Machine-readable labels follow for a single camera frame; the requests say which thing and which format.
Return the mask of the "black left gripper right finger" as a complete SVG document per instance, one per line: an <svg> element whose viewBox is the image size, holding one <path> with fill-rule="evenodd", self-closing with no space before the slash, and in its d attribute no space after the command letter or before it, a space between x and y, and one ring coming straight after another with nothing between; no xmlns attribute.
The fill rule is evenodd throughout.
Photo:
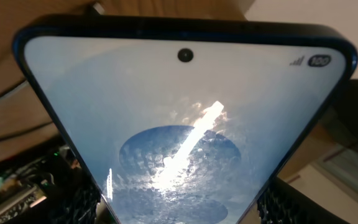
<svg viewBox="0 0 358 224"><path fill-rule="evenodd" d="M349 224L278 177L257 200L263 224Z"/></svg>

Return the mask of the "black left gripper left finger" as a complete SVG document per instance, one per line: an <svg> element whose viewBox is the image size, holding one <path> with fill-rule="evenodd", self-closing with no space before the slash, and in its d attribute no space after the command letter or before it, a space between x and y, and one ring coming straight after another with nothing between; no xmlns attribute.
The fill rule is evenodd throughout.
<svg viewBox="0 0 358 224"><path fill-rule="evenodd" d="M93 224L101 194L87 177L81 177L7 224Z"/></svg>

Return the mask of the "blue Samsung Galaxy smartphone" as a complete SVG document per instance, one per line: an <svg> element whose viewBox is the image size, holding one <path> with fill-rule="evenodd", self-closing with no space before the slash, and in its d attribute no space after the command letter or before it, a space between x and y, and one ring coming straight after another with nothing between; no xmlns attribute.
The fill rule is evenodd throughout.
<svg viewBox="0 0 358 224"><path fill-rule="evenodd" d="M316 24L47 15L14 58L119 223L237 223L358 63Z"/></svg>

